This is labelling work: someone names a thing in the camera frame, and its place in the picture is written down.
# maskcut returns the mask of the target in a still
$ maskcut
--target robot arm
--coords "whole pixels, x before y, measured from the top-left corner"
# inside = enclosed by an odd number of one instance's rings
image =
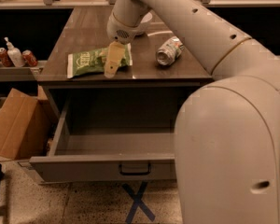
[[[280,224],[280,60],[193,0],[118,0],[108,35],[123,44],[150,9],[216,80],[175,122],[185,224]]]

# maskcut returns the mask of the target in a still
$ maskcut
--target open drawer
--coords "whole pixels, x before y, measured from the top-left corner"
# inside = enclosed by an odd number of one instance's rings
[[[174,124],[189,88],[71,90],[52,147],[30,164],[45,182],[175,178]]]

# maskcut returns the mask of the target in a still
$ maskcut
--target tile floor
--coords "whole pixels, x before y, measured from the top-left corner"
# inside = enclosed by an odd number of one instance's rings
[[[0,163],[0,224],[182,223],[174,180],[38,185],[16,161]]]

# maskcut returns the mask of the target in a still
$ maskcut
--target silver can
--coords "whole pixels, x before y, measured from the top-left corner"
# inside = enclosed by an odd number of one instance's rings
[[[161,65],[171,65],[179,57],[184,45],[174,36],[168,39],[156,52],[156,58]]]

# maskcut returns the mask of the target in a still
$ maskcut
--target blue x mark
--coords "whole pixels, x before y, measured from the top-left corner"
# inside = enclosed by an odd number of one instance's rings
[[[141,208],[141,210],[147,215],[147,217],[149,218],[150,221],[154,221],[156,216],[149,210],[149,208],[142,201],[144,191],[147,188],[147,182],[141,183],[140,189],[138,190],[137,194],[134,194],[131,187],[127,184],[123,184],[122,187],[126,190],[126,192],[129,193],[130,197],[133,199],[133,205],[131,207],[130,213],[127,216],[125,222],[127,224],[132,223],[133,217],[136,214],[136,210],[138,207]]]

